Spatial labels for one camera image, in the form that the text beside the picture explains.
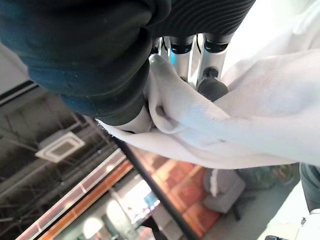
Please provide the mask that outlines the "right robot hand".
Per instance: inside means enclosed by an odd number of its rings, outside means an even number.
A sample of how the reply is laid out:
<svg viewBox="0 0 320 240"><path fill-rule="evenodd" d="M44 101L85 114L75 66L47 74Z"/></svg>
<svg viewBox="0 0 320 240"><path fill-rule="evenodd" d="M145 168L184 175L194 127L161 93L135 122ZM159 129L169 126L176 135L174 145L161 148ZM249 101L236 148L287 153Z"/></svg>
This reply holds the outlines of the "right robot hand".
<svg viewBox="0 0 320 240"><path fill-rule="evenodd" d="M29 77L69 108L128 132L147 118L144 88L156 40L180 63L204 36L196 90L214 102L225 51L252 0L3 0L0 40Z"/></svg>

